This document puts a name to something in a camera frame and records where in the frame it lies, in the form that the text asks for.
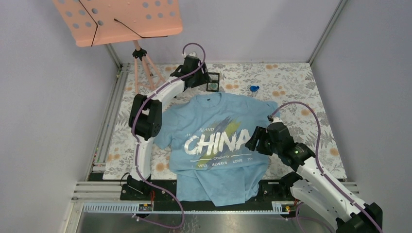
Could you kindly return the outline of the light blue printed t-shirt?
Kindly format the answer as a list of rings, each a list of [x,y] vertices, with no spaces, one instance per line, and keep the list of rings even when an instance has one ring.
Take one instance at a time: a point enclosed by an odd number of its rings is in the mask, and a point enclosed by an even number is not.
[[[163,112],[154,142],[161,149],[171,148],[169,168],[177,180],[260,181],[270,159],[250,151],[245,143],[256,126],[268,126],[267,116],[277,107],[275,101],[224,92],[197,95]]]

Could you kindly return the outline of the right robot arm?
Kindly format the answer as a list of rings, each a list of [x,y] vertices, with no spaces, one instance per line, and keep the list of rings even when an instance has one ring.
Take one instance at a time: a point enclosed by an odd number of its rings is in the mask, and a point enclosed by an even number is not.
[[[292,172],[279,180],[279,195],[302,201],[322,216],[337,233],[381,233],[383,211],[349,190],[305,144],[297,143],[282,122],[257,126],[245,146],[264,155],[277,155]]]

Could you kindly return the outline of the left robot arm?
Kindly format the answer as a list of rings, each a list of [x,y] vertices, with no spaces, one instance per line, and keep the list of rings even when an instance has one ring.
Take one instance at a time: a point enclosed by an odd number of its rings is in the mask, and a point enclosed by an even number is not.
[[[127,185],[140,200],[149,197],[153,189],[160,186],[150,182],[151,155],[154,139],[162,127],[163,109],[185,90],[209,83],[211,78],[204,60],[186,55],[170,77],[148,95],[134,97],[129,125],[136,139],[134,165],[127,178]]]

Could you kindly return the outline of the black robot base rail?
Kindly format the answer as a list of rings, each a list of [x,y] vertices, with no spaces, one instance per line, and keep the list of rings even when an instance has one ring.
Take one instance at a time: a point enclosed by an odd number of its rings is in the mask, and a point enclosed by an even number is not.
[[[117,196],[124,202],[146,201],[174,201],[181,210],[181,202],[210,201],[216,207],[244,204],[246,202],[257,201],[279,201],[293,202],[298,205],[300,200],[291,196],[284,197],[278,190],[279,180],[252,180],[247,179],[242,183],[241,179],[233,182],[218,182],[213,179],[211,182],[201,184],[193,181],[191,177],[183,177],[178,180],[151,180],[151,183],[160,186],[153,189],[148,196],[142,195],[127,185],[127,179],[120,185]]]

